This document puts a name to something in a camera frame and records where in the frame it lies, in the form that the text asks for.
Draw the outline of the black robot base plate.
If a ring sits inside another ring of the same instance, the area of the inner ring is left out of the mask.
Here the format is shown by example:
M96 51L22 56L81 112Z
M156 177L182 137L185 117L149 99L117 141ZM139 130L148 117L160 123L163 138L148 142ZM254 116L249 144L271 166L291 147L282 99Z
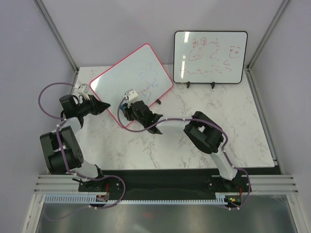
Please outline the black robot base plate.
M106 179L79 181L80 192L104 192L123 200L207 200L216 193L247 194L250 182L239 171L232 181L212 169L103 170Z

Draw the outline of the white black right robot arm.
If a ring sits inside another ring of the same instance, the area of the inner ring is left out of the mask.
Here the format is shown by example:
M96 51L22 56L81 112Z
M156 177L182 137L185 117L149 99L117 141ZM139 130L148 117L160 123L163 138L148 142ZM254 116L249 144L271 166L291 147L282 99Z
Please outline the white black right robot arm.
M240 169L232 164L225 151L228 136L219 125L204 113L196 111L191 118L165 118L163 115L153 113L141 100L134 103L121 102L117 113L119 122L121 122L120 112L128 121L135 120L143 126L142 130L131 130L122 125L124 129L133 133L147 131L151 134L163 134L157 125L169 121L181 122L183 133L195 147L212 158L219 171L223 188L227 191L234 191L240 186L242 178Z

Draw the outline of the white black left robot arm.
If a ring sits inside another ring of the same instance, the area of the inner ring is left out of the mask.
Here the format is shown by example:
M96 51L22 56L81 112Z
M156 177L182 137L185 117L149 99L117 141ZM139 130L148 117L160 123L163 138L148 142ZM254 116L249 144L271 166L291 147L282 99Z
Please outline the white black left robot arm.
M95 191L106 187L102 170L84 159L76 134L83 128L84 117L89 114L97 116L110 107L93 95L82 98L65 95L59 99L63 111L61 122L52 132L40 136L40 143L46 166L52 175L72 174L90 180L89 185Z

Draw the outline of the pink framed whiteboard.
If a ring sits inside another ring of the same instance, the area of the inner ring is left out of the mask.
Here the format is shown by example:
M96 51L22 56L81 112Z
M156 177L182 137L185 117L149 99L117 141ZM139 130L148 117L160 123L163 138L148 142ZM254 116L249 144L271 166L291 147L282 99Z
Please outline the pink framed whiteboard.
M153 48L144 44L90 81L97 98L110 104L108 112L117 121L118 106L125 92L133 89L138 100L151 107L173 87L173 81Z

